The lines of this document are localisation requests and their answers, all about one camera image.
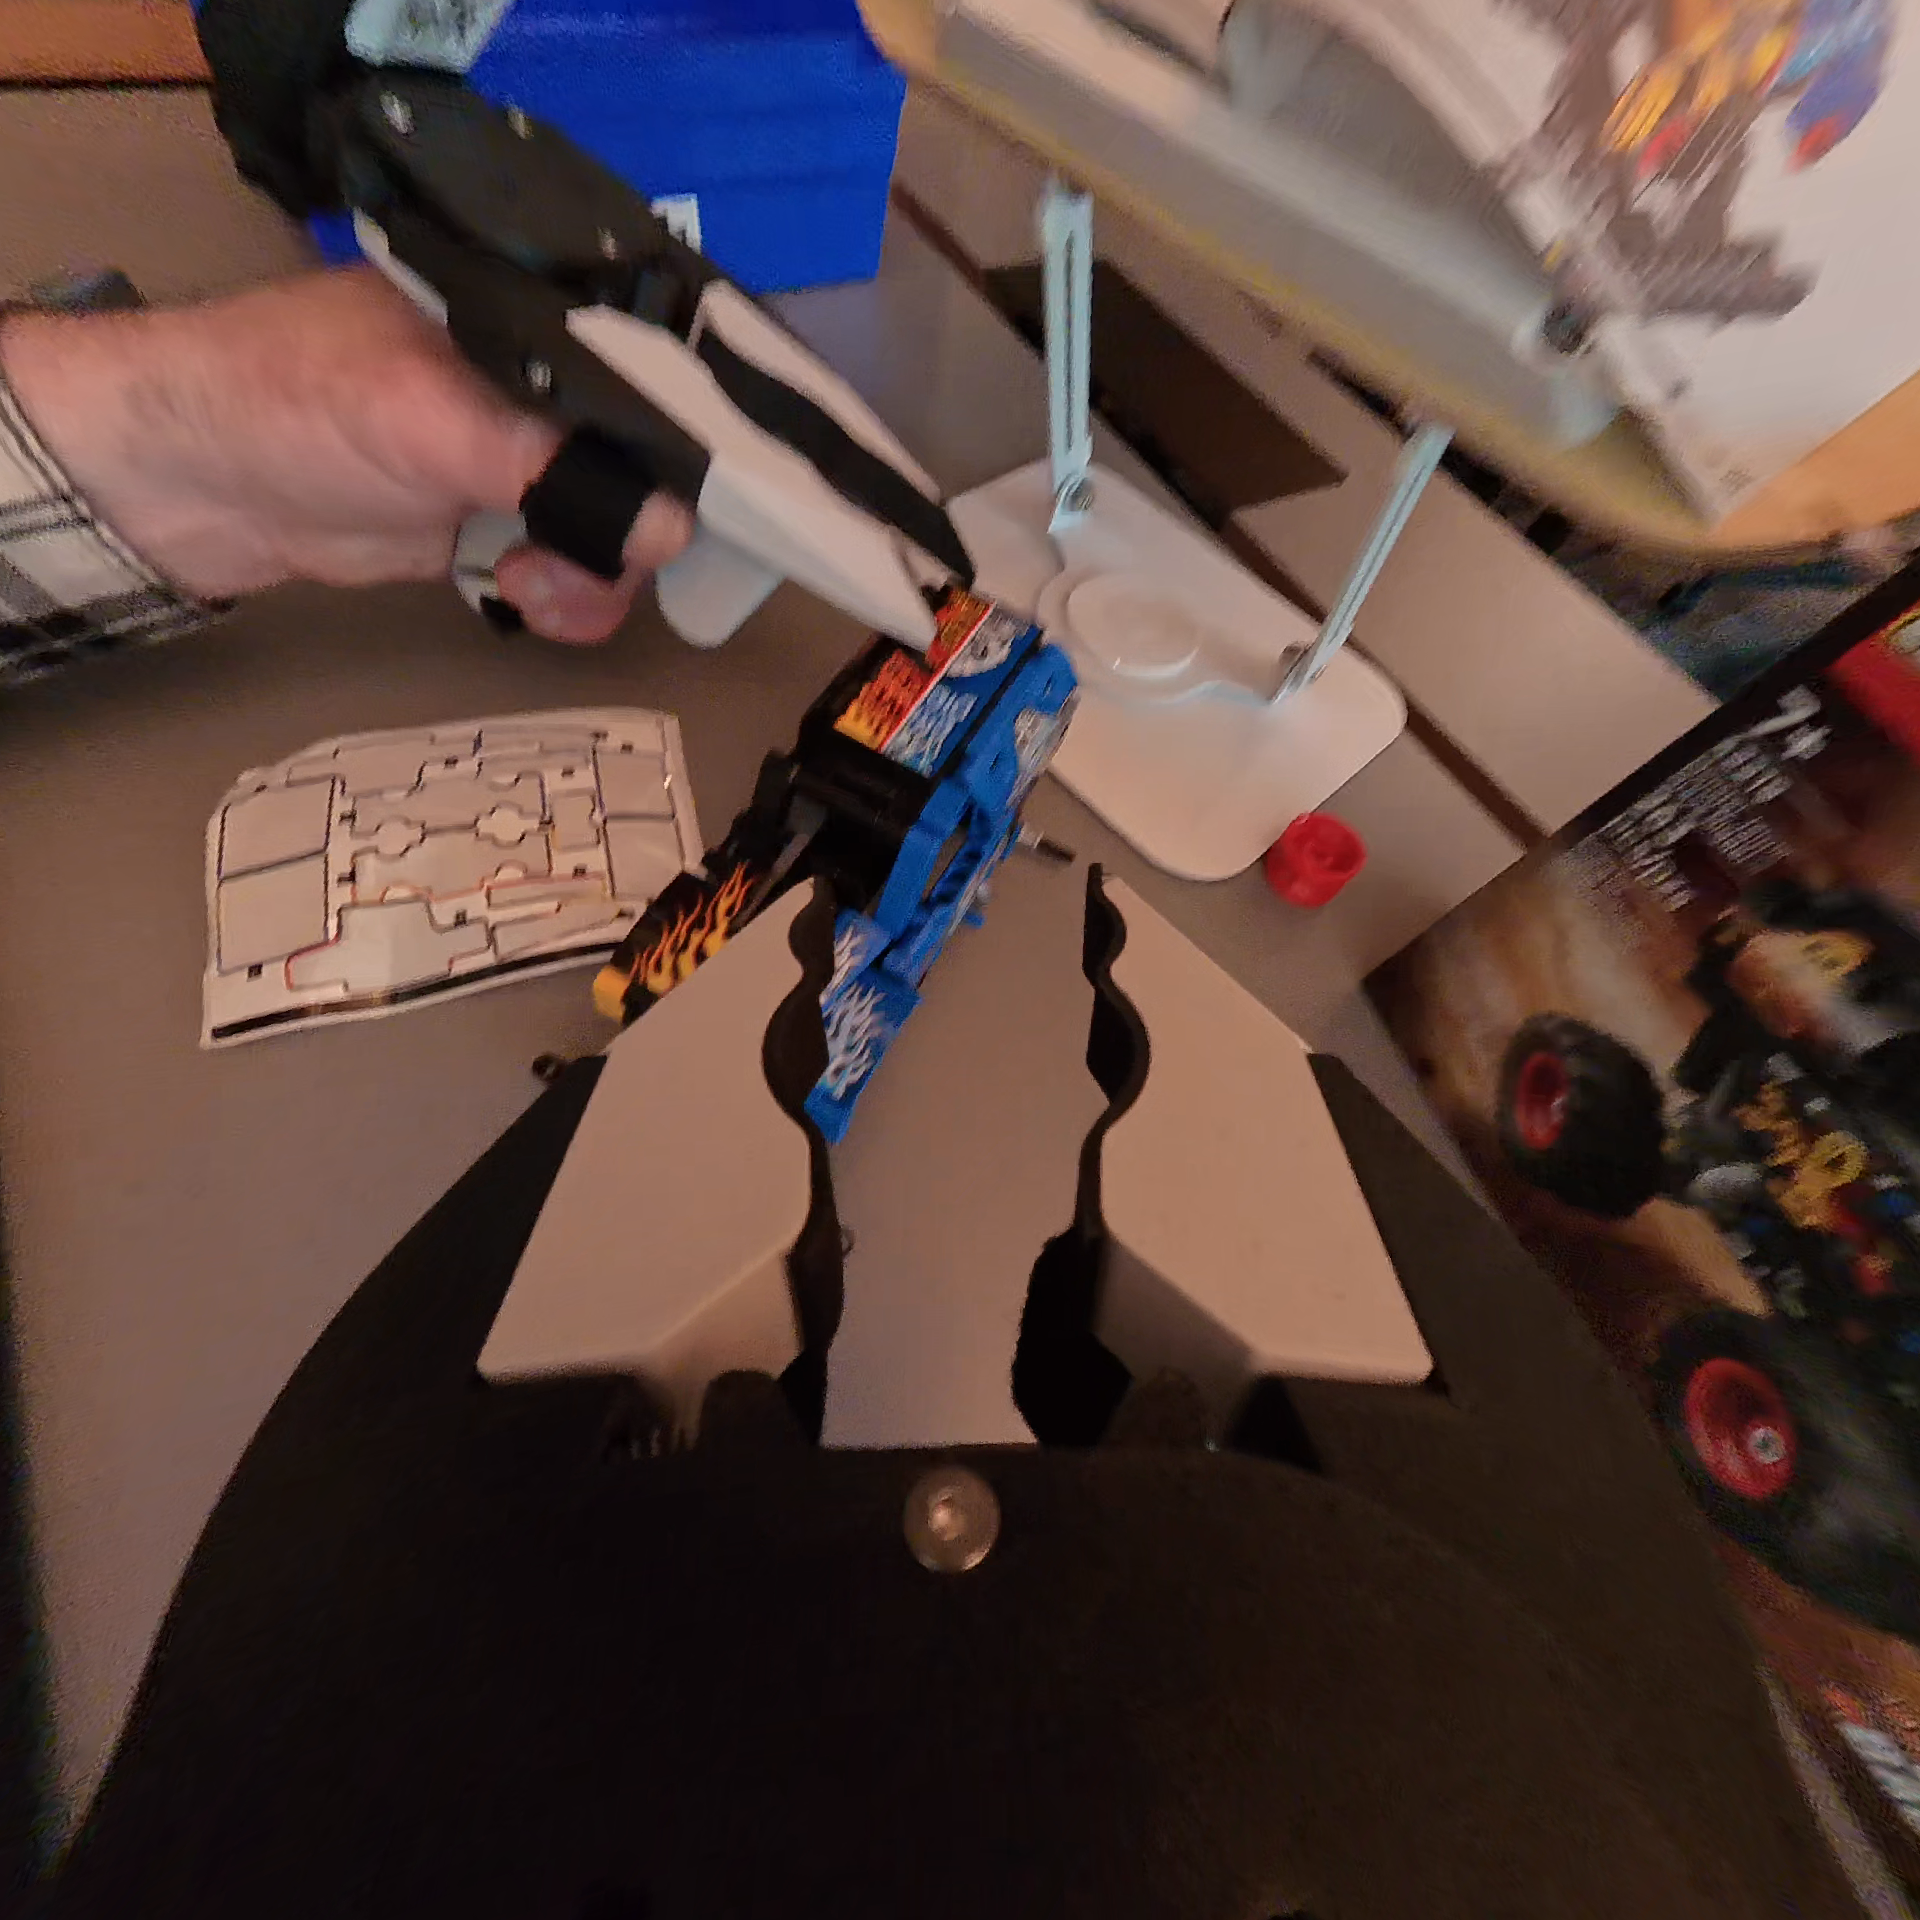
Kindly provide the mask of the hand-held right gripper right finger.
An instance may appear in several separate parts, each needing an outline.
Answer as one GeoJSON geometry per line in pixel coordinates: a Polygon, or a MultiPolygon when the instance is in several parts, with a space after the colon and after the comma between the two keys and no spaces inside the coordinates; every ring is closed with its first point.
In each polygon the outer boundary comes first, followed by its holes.
{"type": "Polygon", "coordinates": [[[1294,1380],[1426,1386],[1433,1356],[1306,1042],[1103,871],[1080,962],[1102,1107],[1026,1284],[1026,1430],[1103,1436],[1166,1377],[1202,1436],[1279,1433],[1294,1380]]]}

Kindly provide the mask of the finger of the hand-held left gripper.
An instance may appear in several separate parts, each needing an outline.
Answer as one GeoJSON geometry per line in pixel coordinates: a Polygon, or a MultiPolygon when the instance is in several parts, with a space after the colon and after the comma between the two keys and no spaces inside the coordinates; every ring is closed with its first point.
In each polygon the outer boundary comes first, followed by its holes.
{"type": "Polygon", "coordinates": [[[750,423],[688,338],[609,305],[575,307],[567,334],[698,454],[694,538],[657,575],[660,610],[681,639],[717,646],[793,583],[876,633],[918,652],[930,646],[940,569],[750,423]]]}
{"type": "Polygon", "coordinates": [[[861,394],[767,307],[729,279],[710,279],[688,345],[722,396],[798,454],[831,491],[900,538],[944,582],[976,583],[976,566],[937,482],[861,394]]]}

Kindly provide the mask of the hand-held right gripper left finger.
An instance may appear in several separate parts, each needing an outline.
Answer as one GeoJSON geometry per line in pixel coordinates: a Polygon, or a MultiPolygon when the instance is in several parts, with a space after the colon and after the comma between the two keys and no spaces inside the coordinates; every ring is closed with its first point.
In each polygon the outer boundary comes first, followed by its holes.
{"type": "Polygon", "coordinates": [[[713,1380],[804,1378],[844,1304],[824,1140],[831,894],[799,884],[625,1027],[482,1345],[482,1378],[609,1377],[693,1436],[713,1380]]]}

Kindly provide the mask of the blue black brick truck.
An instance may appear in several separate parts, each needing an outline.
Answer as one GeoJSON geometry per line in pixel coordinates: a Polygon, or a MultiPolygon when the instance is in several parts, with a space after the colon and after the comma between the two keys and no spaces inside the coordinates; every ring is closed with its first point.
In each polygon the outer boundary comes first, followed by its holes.
{"type": "Polygon", "coordinates": [[[1078,696],[1066,655],[1039,630],[1034,652],[941,772],[914,776],[834,735],[828,718],[831,696],[852,690],[886,641],[876,639],[809,705],[794,744],[764,760],[726,835],[663,888],[592,980],[598,1018],[631,1025],[773,902],[818,881],[834,904],[831,975],[828,1058],[807,1116],[831,1146],[920,1007],[949,940],[980,921],[1078,696]]]}

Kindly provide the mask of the white sticker sheet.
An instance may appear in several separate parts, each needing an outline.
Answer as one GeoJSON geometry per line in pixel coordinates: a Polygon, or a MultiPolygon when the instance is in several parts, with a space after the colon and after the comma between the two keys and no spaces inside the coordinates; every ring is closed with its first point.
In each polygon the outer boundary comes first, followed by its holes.
{"type": "Polygon", "coordinates": [[[324,738],[204,844],[204,1050],[598,964],[703,835],[681,720],[560,708],[324,738]]]}

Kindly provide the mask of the instruction booklet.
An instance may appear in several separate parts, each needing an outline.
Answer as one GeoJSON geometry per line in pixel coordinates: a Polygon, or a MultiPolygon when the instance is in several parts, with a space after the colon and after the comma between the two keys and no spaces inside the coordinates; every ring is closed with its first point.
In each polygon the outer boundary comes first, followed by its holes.
{"type": "Polygon", "coordinates": [[[1914,376],[1914,4],[1226,4],[1237,107],[1346,41],[1479,170],[1724,522],[1914,376]]]}

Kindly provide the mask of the person's left forearm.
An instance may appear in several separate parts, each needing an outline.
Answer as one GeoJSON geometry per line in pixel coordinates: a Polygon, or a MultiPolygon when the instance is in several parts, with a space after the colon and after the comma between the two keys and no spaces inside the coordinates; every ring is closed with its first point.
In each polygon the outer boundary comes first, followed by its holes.
{"type": "Polygon", "coordinates": [[[80,431],[40,433],[2,376],[2,659],[5,687],[40,681],[97,657],[192,633],[207,612],[153,561],[150,422],[108,372],[85,399],[80,431]]]}

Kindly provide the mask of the grey desk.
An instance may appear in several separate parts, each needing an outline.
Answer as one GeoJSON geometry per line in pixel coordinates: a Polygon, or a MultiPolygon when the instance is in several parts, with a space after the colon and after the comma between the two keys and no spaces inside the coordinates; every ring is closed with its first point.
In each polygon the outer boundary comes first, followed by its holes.
{"type": "MultiPolygon", "coordinates": [[[[196,90],[5,90],[9,295],[111,265],[161,303],[296,258],[196,90]]],[[[788,313],[946,484],[1015,462],[1039,372],[917,236],[888,233],[876,284],[788,313]]],[[[185,1556],[298,1359],[534,1098],[534,1056],[588,1050],[596,1030],[581,969],[200,1052],[216,798],[321,736],[631,705],[679,715],[713,828],[863,639],[782,593],[698,655],[647,596],[613,646],[565,649],[488,633],[442,562],[433,575],[394,593],[276,593],[199,636],[5,694],[5,1252],[54,1834],[100,1780],[185,1556]]],[[[1111,859],[1466,1179],[1360,998],[1360,964],[1405,937],[1369,927],[1405,916],[1369,902],[1376,881],[1321,930],[1258,879],[1151,873],[1054,782],[1034,801],[1044,831],[1111,859]]],[[[1012,863],[834,1155],[852,1250],[831,1443],[1024,1438],[1005,1383],[1018,1299],[1064,1226],[1097,1114],[1082,888],[1012,863]]]]}

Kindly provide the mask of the person's left hand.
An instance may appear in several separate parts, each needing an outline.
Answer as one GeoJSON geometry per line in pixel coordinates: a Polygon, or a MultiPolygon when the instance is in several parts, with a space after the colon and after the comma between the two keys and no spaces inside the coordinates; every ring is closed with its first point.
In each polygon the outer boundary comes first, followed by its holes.
{"type": "Polygon", "coordinates": [[[47,440],[80,431],[110,371],[157,441],[150,559],[205,610],[282,586],[446,579],[466,522],[510,513],[558,444],[369,270],[5,313],[5,372],[47,440]]]}

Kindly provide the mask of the blue storage bin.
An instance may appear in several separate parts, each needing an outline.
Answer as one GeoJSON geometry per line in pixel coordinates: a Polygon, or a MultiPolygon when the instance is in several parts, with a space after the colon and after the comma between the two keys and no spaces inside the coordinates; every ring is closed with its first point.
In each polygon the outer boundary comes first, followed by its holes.
{"type": "Polygon", "coordinates": [[[852,3],[361,3],[342,44],[558,128],[756,297],[879,267],[904,79],[852,3]]]}

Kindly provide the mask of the large red wheel hub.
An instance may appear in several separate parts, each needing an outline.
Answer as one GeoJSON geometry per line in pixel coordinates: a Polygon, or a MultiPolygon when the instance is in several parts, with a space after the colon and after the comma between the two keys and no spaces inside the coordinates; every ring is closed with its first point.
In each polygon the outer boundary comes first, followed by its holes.
{"type": "Polygon", "coordinates": [[[1358,831],[1332,811],[1313,810],[1296,817],[1266,848],[1263,882],[1278,902],[1316,910],[1362,873],[1366,852],[1358,831]]]}

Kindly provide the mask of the monster truck set box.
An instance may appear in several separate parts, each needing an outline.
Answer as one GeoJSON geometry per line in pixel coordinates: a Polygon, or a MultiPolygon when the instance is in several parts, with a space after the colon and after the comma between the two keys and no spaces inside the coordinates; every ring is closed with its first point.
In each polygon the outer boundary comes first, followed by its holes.
{"type": "Polygon", "coordinates": [[[1374,975],[1914,1903],[1914,562],[1374,975]]]}

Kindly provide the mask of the white book stand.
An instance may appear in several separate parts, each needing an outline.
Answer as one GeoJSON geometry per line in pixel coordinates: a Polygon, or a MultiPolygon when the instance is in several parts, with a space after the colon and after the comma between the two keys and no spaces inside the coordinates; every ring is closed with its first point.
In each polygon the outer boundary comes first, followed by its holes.
{"type": "Polygon", "coordinates": [[[966,498],[1082,680],[1058,778],[1189,881],[1258,863],[1405,724],[1348,652],[1447,451],[1574,569],[1638,602],[1724,575],[1863,567],[1914,535],[1914,376],[1725,519],[1688,503],[1479,170],[1346,41],[1274,118],[1231,103],[1226,4],[860,4],[878,48],[1042,170],[1048,458],[966,498]],[[1093,465],[1095,206],[1120,211],[1399,404],[1405,440],[1321,619],[1093,465]]]}

